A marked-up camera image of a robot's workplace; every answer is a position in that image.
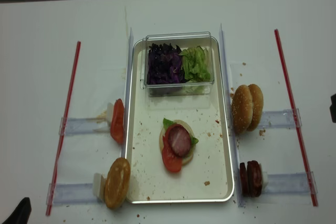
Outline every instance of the bottom bun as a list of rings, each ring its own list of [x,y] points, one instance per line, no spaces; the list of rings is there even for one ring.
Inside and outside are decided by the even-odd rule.
[[[131,167],[127,159],[117,158],[107,175],[104,190],[104,200],[110,209],[121,206],[126,198],[131,176]]]
[[[184,122],[182,120],[174,120],[174,123],[182,125],[188,131],[188,133],[191,136],[195,137],[193,130],[191,129],[191,127],[186,122]],[[161,132],[160,132],[160,136],[159,136],[159,146],[160,146],[161,153],[162,153],[162,150],[163,150],[163,147],[164,147],[163,136],[164,136],[165,132],[166,132],[166,130],[164,129],[164,127],[162,127]],[[195,147],[196,147],[196,145],[192,146],[188,155],[185,156],[182,159],[182,165],[188,164],[193,159]]]

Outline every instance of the white table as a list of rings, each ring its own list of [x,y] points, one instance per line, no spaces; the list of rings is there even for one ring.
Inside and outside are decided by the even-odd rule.
[[[329,112],[330,96],[336,93],[335,17],[336,0],[0,4],[0,222],[27,196],[33,209],[29,223],[330,223],[336,179],[336,125]],[[82,47],[76,78],[92,85],[95,81],[86,73],[90,75],[97,62],[110,64],[113,59],[116,69],[125,68],[130,27],[137,41],[149,34],[205,30],[217,36],[220,23],[229,59],[266,57],[262,45],[274,44],[274,29],[279,29],[319,207],[262,204],[239,209],[234,196],[225,204],[126,203],[115,212],[104,205],[54,207],[46,217],[47,189],[77,40]],[[92,116],[101,109],[81,113],[73,106],[70,112]]]

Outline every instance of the black object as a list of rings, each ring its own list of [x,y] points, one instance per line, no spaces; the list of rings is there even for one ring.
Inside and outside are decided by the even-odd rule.
[[[3,224],[26,224],[31,213],[30,199],[28,197],[21,200],[14,212]]]
[[[336,94],[331,96],[330,114],[332,122],[336,123]]]

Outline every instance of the grilled bun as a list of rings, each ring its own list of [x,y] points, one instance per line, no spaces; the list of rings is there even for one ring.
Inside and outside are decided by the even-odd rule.
[[[186,122],[184,122],[182,120],[174,120],[174,123],[182,125],[188,131],[188,133],[191,136],[195,137],[193,130],[191,129],[191,127]],[[165,132],[166,132],[166,130],[164,129],[164,127],[162,127],[161,132],[160,132],[160,136],[159,136],[159,146],[160,146],[161,153],[162,153],[163,146],[164,146],[164,144],[163,144],[163,136],[164,136]],[[189,163],[193,159],[195,147],[196,147],[196,145],[192,146],[192,148],[190,149],[188,155],[185,156],[182,159],[182,165],[186,165],[187,163]]]
[[[248,89],[250,90],[250,93],[252,95],[253,116],[251,124],[247,128],[247,131],[253,131],[257,128],[262,116],[262,109],[264,107],[264,96],[260,87],[255,84],[249,85]]]
[[[263,107],[264,96],[260,87],[255,84],[240,85],[232,100],[235,133],[255,130],[260,122]]]
[[[107,175],[104,199],[106,206],[116,209],[121,206],[126,198],[131,176],[131,167],[127,159],[117,158],[112,164]]]

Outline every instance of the metal tray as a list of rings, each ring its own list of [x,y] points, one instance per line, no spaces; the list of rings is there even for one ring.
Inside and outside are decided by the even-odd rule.
[[[212,37],[215,82],[208,95],[150,97],[142,89],[144,40],[133,47],[125,157],[131,164],[127,200],[134,204],[227,201],[234,192],[218,42]],[[162,162],[162,120],[187,122],[199,139],[193,160],[178,174]]]

